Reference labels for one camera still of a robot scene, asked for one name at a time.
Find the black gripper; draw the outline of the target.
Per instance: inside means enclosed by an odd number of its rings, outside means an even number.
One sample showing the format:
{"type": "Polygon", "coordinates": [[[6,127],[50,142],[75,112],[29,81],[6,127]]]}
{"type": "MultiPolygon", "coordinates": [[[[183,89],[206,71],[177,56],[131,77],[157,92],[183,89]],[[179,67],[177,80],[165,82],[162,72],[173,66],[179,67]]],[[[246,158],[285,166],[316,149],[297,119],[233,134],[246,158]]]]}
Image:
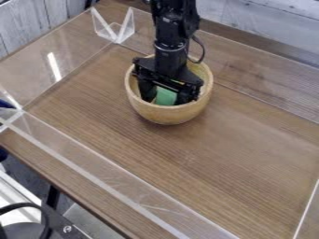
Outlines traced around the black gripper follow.
{"type": "Polygon", "coordinates": [[[189,69],[189,47],[189,41],[175,49],[157,42],[155,56],[133,60],[143,101],[151,103],[155,100],[158,86],[178,94],[175,105],[189,104],[199,97],[203,79],[189,69]]]}

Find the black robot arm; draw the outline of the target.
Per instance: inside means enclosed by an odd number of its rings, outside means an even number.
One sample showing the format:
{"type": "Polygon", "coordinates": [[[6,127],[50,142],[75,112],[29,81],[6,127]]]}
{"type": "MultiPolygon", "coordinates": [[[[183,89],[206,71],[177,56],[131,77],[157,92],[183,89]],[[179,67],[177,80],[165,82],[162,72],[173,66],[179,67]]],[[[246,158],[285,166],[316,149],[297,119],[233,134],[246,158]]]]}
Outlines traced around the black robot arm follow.
{"type": "Polygon", "coordinates": [[[175,105],[199,97],[203,79],[189,69],[187,62],[202,63],[206,48],[195,36],[201,17],[197,0],[150,0],[157,28],[155,56],[133,60],[141,98],[151,103],[158,87],[177,94],[175,105]]]}

